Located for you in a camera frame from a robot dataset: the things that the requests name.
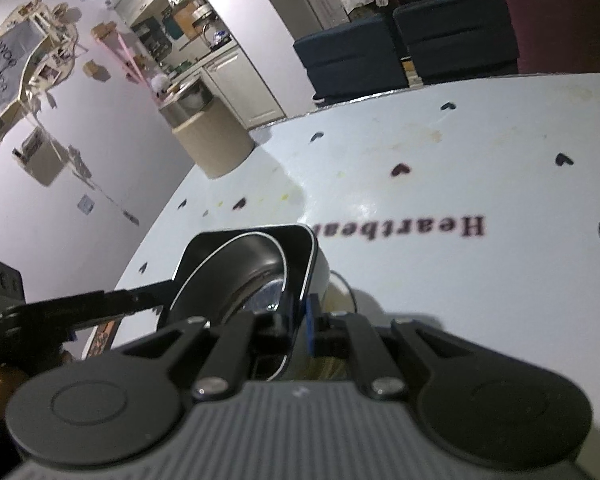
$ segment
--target table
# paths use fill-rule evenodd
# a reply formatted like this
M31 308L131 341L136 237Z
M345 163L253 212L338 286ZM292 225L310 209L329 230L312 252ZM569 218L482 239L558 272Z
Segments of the table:
M600 74L389 92L253 135L227 176L189 173L119 288L170 278L199 232L305 222L373 322L423 319L579 384L600 478Z

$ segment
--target hand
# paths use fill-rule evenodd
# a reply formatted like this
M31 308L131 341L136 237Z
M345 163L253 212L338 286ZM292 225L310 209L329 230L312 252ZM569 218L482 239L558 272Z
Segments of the hand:
M61 360L63 364L71 363L74 359L66 350L62 352ZM0 419L4 420L4 411L7 408L9 399L16 390L21 387L29 376L16 367L3 365L0 366Z

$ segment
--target gray gripper base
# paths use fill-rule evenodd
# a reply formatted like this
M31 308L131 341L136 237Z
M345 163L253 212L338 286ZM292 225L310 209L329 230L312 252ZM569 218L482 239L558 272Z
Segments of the gray gripper base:
M68 471L27 462L9 479L586 480L587 476L570 462L515 473L479 468L438 449L398 402L368 399L349 381L307 381L247 382L231 399L197 405L169 440L127 463Z

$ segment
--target kitchen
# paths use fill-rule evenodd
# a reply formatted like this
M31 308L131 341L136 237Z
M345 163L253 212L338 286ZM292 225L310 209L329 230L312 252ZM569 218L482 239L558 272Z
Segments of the kitchen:
M158 92L208 90L247 130L285 117L207 0L112 0L112 4L167 76L154 83ZM186 93L181 91L178 97Z

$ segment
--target beige container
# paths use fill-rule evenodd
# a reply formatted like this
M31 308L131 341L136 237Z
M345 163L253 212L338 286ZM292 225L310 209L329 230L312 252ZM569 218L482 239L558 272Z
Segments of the beige container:
M226 175L240 166L255 147L247 131L218 98L174 128L173 134L209 178Z

